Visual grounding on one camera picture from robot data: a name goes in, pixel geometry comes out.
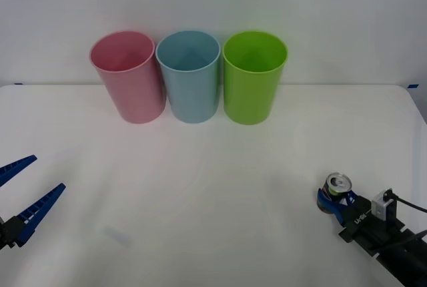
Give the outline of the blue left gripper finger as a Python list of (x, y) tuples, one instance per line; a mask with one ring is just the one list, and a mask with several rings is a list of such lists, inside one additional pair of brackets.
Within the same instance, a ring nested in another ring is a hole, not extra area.
[(34, 204), (30, 205), (27, 209), (17, 215), (17, 218), (21, 222), (21, 229), (18, 230), (18, 234), (16, 239), (14, 239), (14, 242), (19, 247), (25, 245), (30, 237), (32, 237), (36, 227), (38, 227), (42, 219), (53, 207), (54, 203), (63, 193), (65, 188), (65, 184), (60, 183)]
[(0, 186), (2, 187), (19, 172), (23, 171), (30, 164), (35, 162), (37, 157), (35, 155), (27, 156), (23, 159), (17, 160), (13, 163), (0, 167)]

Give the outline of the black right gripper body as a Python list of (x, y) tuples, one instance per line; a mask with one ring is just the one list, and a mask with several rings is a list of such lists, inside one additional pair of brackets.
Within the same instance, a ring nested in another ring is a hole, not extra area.
[(347, 243), (357, 243), (370, 256), (382, 248), (397, 243), (403, 237), (404, 224), (397, 219), (397, 201), (389, 200), (385, 209), (386, 219), (377, 218), (371, 211), (371, 201), (357, 197), (351, 206), (342, 210), (340, 237)]

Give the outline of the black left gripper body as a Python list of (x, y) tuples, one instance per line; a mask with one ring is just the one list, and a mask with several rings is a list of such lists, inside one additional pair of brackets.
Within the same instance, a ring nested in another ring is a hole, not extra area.
[(6, 222), (1, 219), (0, 225), (0, 235), (1, 235), (1, 245), (0, 249), (9, 246), (10, 248), (14, 247), (18, 236), (21, 233), (21, 220), (17, 216), (13, 216)]

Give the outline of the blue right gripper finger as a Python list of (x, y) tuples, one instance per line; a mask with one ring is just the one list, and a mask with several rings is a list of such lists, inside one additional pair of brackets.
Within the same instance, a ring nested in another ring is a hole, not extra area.
[(344, 192), (341, 196), (340, 204), (343, 206), (351, 206), (358, 197), (352, 190)]
[(327, 214), (335, 215), (339, 224), (343, 224), (342, 210), (346, 207), (342, 201), (344, 196), (329, 196), (324, 188), (317, 193), (317, 206)]

